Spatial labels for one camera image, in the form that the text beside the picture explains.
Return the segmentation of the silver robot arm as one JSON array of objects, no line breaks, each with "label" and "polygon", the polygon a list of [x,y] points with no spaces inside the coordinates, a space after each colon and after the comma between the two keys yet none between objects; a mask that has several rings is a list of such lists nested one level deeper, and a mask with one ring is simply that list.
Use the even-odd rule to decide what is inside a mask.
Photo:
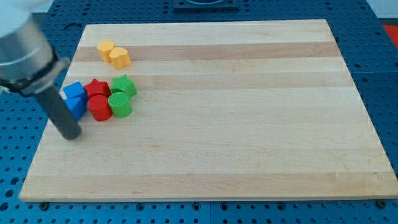
[{"label": "silver robot arm", "polygon": [[32,18],[50,0],[1,0],[1,86],[24,96],[54,84],[70,61],[61,58]]}]

